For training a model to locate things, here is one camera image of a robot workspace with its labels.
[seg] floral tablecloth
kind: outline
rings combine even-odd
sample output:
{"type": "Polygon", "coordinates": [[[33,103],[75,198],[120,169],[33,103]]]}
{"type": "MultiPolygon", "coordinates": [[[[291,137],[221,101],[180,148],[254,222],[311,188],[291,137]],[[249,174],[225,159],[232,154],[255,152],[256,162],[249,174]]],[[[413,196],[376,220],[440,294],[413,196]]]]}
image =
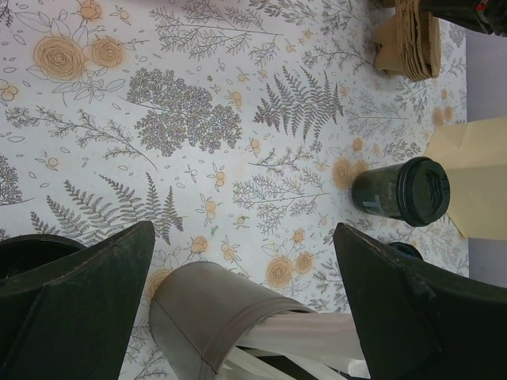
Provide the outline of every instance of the floral tablecloth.
{"type": "Polygon", "coordinates": [[[318,311],[348,311],[333,228],[417,246],[466,276],[467,240],[367,216],[353,178],[424,153],[466,119],[462,29],[438,79],[372,65],[366,0],[0,0],[0,238],[92,245],[157,233],[120,378],[175,378],[147,326],[175,268],[212,260],[318,311]]]}

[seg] table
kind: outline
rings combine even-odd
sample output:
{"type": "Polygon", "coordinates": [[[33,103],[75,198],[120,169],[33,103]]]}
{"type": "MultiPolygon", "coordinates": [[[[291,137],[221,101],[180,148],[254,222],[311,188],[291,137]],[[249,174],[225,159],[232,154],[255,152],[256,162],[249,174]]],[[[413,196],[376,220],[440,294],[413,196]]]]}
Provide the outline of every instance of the table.
{"type": "Polygon", "coordinates": [[[442,72],[372,65],[366,0],[0,3],[0,238],[92,245],[138,220],[157,244],[120,378],[175,378],[147,326],[175,268],[212,260],[321,312],[348,312],[331,234],[347,222],[467,276],[467,240],[361,214],[353,178],[466,119],[464,30],[442,72]]]}

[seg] paper bag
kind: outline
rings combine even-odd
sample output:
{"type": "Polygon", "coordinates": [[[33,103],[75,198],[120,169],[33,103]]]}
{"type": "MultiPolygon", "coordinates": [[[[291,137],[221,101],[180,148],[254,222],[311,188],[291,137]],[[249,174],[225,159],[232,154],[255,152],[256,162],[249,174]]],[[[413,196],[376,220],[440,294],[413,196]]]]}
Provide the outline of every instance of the paper bag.
{"type": "Polygon", "coordinates": [[[463,236],[507,240],[507,117],[439,127],[425,155],[448,174],[463,236]]]}

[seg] stack of cup sleeves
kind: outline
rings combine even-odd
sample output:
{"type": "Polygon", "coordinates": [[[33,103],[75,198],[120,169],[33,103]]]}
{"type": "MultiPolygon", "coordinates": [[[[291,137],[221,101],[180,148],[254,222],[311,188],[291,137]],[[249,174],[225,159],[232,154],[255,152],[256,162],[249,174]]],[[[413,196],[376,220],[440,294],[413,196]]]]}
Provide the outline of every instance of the stack of cup sleeves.
{"type": "Polygon", "coordinates": [[[414,82],[437,78],[442,56],[439,20],[421,10],[421,0],[396,0],[395,6],[396,14],[373,35],[379,44],[375,67],[414,82]]]}

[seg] gray floor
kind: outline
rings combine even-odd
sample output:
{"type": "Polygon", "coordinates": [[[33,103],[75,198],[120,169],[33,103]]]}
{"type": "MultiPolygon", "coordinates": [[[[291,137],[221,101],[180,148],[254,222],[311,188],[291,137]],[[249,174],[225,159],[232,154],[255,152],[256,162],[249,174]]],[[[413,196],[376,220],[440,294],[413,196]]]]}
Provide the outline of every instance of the gray floor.
{"type": "MultiPolygon", "coordinates": [[[[506,62],[507,38],[467,31],[468,121],[507,116],[506,62]]],[[[507,287],[507,241],[471,239],[470,277],[507,287]]]]}

